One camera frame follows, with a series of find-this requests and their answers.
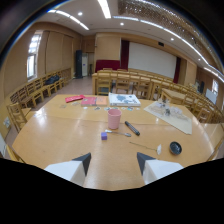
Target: wall panel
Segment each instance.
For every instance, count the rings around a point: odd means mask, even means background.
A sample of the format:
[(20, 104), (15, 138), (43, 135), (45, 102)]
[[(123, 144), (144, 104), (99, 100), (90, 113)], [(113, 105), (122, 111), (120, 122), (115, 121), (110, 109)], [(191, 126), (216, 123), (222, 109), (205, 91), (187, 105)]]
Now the wall panel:
[(61, 33), (50, 32), (46, 49), (46, 73), (62, 68), (62, 46), (63, 37)]

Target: pen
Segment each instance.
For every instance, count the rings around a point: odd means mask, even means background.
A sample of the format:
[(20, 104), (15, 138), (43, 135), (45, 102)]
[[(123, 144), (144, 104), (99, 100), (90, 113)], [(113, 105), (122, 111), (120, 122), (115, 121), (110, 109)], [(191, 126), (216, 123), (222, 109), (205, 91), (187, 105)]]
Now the pen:
[(124, 122), (136, 135), (140, 135), (140, 132), (135, 129), (129, 122), (125, 121)]

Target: blue object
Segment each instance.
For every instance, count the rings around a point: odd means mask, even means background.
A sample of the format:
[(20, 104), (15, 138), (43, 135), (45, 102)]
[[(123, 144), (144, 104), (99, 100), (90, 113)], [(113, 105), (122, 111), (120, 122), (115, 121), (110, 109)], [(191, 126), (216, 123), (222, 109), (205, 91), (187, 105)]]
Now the blue object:
[(107, 133), (106, 132), (101, 132), (101, 139), (102, 140), (107, 140)]

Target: pink cup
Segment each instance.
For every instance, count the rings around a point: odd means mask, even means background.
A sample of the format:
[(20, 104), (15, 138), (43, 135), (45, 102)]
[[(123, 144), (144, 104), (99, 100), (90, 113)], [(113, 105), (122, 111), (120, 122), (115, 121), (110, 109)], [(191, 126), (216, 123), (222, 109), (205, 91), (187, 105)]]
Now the pink cup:
[(110, 129), (117, 129), (120, 124), (121, 111), (118, 109), (108, 110), (108, 127)]

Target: window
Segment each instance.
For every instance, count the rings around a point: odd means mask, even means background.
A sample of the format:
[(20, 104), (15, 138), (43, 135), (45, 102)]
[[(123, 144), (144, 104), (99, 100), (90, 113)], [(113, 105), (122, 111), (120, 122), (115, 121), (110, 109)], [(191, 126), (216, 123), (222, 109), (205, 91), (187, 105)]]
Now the window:
[(42, 32), (40, 31), (35, 32), (30, 42), (28, 58), (27, 58), (27, 78), (28, 79), (35, 78), (37, 75), (37, 55), (38, 55), (41, 35), (42, 35)]
[(215, 80), (213, 79), (212, 92), (213, 92), (216, 96), (218, 96), (218, 90), (219, 90), (219, 84), (218, 84), (217, 81), (215, 81)]

